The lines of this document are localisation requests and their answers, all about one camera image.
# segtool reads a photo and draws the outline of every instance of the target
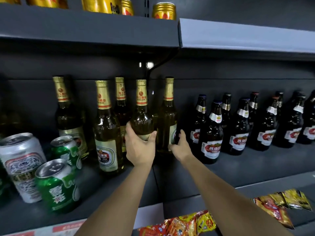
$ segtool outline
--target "hand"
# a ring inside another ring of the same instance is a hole
[[[135,134],[130,122],[126,125],[126,132],[127,159],[134,166],[139,164],[150,164],[151,166],[155,157],[155,138],[157,132],[152,132],[149,140],[144,141]]]
[[[178,145],[169,145],[168,148],[180,162],[184,162],[189,158],[194,157],[189,144],[186,141],[186,134],[182,129],[180,130]]]

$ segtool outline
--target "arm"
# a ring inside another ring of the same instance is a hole
[[[84,222],[75,236],[131,235],[142,196],[144,184],[155,156],[154,131],[147,142],[141,140],[126,126],[127,158],[134,168],[124,182]]]
[[[293,236],[281,223],[195,158],[183,130],[179,137],[178,145],[169,148],[188,170],[224,236]]]

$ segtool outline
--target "green beer can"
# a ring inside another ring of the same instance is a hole
[[[79,149],[72,136],[58,137],[53,139],[50,144],[52,145],[51,151],[55,159],[64,159],[74,170],[82,168]]]
[[[50,210],[66,213],[73,210],[80,199],[74,171],[64,159],[54,159],[35,172],[35,182],[42,199]]]

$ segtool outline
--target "forearm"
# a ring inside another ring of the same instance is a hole
[[[192,176],[207,209],[224,236],[292,236],[280,223],[212,173],[195,157],[183,162],[183,165]]]
[[[131,235],[150,170],[150,164],[135,166],[124,182],[86,220],[76,236]]]

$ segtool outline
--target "dark brown beer bottle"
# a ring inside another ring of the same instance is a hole
[[[196,153],[199,142],[200,128],[206,122],[206,98],[204,94],[200,94],[196,104],[195,113],[193,115],[192,124],[190,128],[190,146],[192,153]]]
[[[116,105],[114,113],[116,114],[120,123],[120,135],[122,139],[122,150],[124,157],[126,156],[126,124],[130,121],[131,111],[127,106],[127,98],[124,84],[124,77],[115,77],[116,82]]]
[[[294,94],[283,111],[281,122],[274,139],[275,145],[291,148],[295,144],[302,129],[302,113],[304,110],[305,96],[301,93]]]
[[[227,135],[229,140],[229,145],[226,152],[231,155],[242,154],[247,137],[250,131],[250,126],[248,124],[248,103],[249,98],[242,98],[238,103],[238,110],[233,115],[230,125],[228,126]]]
[[[94,138],[100,169],[108,175],[119,173],[124,168],[120,124],[112,110],[107,81],[96,80],[97,116],[94,123]]]
[[[258,92],[252,92],[250,94],[250,103],[248,104],[248,124],[250,125],[250,132],[253,129],[254,122],[256,121],[257,118],[257,109],[258,109],[258,103],[257,103],[257,98],[258,98],[259,93]]]
[[[282,101],[283,101],[283,92],[277,91],[276,97],[279,97],[278,98],[278,105],[277,105],[277,121],[279,121],[281,118],[281,111],[282,111],[281,109],[282,109]]]
[[[136,109],[132,114],[130,124],[142,140],[147,141],[154,131],[153,116],[148,111],[147,81],[137,79]]]
[[[73,103],[70,102],[63,77],[55,76],[58,108],[55,114],[59,136],[70,135],[74,138],[81,158],[89,154],[83,132],[82,116]]]
[[[311,144],[315,140],[315,90],[305,101],[302,116],[304,123],[297,143]]]
[[[165,92],[162,106],[158,113],[156,149],[162,154],[171,154],[169,144],[175,144],[177,111],[174,105],[174,78],[165,78]]]
[[[222,105],[221,105],[221,111],[222,111],[222,129],[224,134],[226,134],[227,126],[230,123],[231,118],[231,94],[230,93],[224,93],[222,98]]]
[[[279,97],[273,97],[262,116],[256,119],[251,133],[251,147],[258,151],[268,150],[277,127],[277,105]]]
[[[209,117],[200,129],[199,159],[204,164],[218,160],[223,140],[221,101],[213,101]]]

